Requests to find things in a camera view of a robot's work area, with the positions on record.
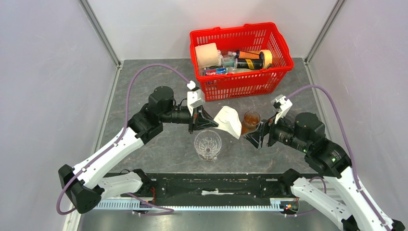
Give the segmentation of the white paper coffee filter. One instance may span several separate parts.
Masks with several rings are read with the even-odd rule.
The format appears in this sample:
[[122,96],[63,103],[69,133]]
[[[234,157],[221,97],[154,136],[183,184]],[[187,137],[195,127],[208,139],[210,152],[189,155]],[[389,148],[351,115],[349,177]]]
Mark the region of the white paper coffee filter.
[[218,123],[216,129],[226,131],[236,139],[240,138],[242,123],[235,109],[229,106],[223,106],[215,116],[214,121]]

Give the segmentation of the clear glass dripper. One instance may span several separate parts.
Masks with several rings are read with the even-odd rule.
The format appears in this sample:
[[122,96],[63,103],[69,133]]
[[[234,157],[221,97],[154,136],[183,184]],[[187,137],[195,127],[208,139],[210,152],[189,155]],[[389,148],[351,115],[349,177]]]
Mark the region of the clear glass dripper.
[[220,153],[222,140],[217,132],[202,130],[195,137],[194,147],[200,159],[214,162]]

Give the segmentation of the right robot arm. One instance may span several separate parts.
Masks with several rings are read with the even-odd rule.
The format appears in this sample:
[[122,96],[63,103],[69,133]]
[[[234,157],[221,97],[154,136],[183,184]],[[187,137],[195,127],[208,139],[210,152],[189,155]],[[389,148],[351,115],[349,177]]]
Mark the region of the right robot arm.
[[329,218],[341,231],[403,231],[404,224],[387,216],[370,198],[353,175],[346,151],[326,138],[325,125],[313,113],[300,113],[294,124],[283,118],[263,120],[253,132],[244,135],[254,147],[271,147],[280,142],[305,154],[305,162],[340,195],[341,202],[317,190],[297,171],[289,169],[278,179],[278,191],[307,201]]

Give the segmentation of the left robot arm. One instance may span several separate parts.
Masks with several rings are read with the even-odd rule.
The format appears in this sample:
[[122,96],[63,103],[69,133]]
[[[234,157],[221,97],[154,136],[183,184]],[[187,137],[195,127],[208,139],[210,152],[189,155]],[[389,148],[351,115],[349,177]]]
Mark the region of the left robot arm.
[[177,106],[170,87],[157,87],[149,95],[148,102],[110,142],[74,167],[63,165],[58,170],[63,192],[78,213],[91,211],[106,198],[126,193],[143,197],[150,193],[152,180],[141,169],[113,177],[106,174],[130,153],[159,135],[164,130],[164,123],[187,124],[189,133],[218,126],[203,106],[192,110]]

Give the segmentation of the glass carafe with coffee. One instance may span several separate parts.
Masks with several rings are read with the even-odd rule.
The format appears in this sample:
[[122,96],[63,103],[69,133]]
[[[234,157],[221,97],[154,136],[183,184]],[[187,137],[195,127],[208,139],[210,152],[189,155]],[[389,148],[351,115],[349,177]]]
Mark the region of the glass carafe with coffee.
[[247,111],[243,116],[241,134],[255,131],[259,123],[260,114],[255,110]]

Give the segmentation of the blue red packet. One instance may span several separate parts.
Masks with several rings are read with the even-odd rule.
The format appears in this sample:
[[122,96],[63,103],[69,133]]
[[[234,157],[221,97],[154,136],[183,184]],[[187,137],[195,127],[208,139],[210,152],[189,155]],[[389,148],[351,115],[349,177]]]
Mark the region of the blue red packet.
[[203,70],[204,76],[224,75],[228,73],[229,73],[229,69],[225,67],[205,68]]

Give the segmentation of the clear plastic bottle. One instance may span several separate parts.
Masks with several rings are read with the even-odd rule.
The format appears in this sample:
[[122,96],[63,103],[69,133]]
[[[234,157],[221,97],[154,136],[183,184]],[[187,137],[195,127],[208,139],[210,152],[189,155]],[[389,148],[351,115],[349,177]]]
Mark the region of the clear plastic bottle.
[[236,55],[236,52],[228,51],[226,55],[222,56],[220,64],[223,67],[236,67]]

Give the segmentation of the beige paper towel roll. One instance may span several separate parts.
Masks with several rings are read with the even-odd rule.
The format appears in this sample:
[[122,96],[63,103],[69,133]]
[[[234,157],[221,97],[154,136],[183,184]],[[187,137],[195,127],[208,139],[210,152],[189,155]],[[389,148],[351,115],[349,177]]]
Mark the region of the beige paper towel roll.
[[195,47],[196,61],[198,68],[205,68],[219,65],[220,52],[216,43],[208,43]]

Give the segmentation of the black orange cylindrical can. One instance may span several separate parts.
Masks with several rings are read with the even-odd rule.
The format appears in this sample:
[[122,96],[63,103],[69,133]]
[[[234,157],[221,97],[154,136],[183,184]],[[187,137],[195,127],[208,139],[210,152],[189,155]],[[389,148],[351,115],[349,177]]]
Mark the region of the black orange cylindrical can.
[[241,51],[236,52],[235,67],[260,70],[264,67],[264,61],[260,58],[260,51]]

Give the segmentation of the yellow masking tape roll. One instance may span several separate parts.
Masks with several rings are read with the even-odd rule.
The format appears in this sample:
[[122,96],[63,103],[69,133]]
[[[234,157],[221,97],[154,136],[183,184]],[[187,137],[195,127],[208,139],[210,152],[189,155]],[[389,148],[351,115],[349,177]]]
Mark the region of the yellow masking tape roll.
[[272,66],[273,57],[270,50],[261,50],[259,53],[259,58],[263,61],[263,69],[268,69]]

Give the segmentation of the red plastic shopping basket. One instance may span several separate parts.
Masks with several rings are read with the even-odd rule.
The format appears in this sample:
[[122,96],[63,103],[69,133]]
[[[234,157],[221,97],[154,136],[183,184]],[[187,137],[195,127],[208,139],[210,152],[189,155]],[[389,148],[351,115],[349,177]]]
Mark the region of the red plastic shopping basket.
[[[252,72],[202,76],[195,47],[209,43],[215,43],[223,53],[269,50],[272,66]],[[294,67],[288,45],[273,22],[191,31],[190,55],[196,79],[207,102],[272,93],[285,74]]]

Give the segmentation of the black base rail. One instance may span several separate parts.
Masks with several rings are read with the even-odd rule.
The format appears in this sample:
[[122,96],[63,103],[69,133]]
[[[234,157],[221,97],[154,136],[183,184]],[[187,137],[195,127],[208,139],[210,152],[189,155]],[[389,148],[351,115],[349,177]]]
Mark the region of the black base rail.
[[293,200],[279,173],[148,173],[134,194],[160,206],[254,206]]

